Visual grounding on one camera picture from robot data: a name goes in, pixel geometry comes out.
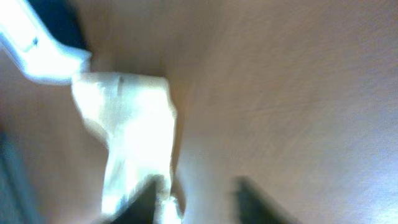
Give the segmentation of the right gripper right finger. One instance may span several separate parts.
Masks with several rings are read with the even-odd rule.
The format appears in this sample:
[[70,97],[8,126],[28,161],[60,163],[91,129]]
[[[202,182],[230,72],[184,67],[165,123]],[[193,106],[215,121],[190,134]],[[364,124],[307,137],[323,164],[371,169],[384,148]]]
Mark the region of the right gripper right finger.
[[242,224],[301,223],[262,191],[249,177],[236,178],[234,201],[237,218]]

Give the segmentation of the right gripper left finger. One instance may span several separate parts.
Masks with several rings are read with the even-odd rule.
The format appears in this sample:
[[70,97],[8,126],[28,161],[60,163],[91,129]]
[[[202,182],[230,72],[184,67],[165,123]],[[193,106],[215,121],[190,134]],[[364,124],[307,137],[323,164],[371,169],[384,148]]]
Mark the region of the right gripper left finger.
[[160,176],[151,177],[136,196],[123,206],[109,224],[153,224]]

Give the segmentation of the beige kraft pouch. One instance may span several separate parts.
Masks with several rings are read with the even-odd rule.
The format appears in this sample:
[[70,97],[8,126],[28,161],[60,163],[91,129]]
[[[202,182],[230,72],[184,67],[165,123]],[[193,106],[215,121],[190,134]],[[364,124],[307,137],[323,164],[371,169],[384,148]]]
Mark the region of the beige kraft pouch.
[[166,78],[119,72],[72,76],[85,128],[108,149],[101,211],[115,219],[154,180],[155,223],[181,223],[171,193],[177,110]]

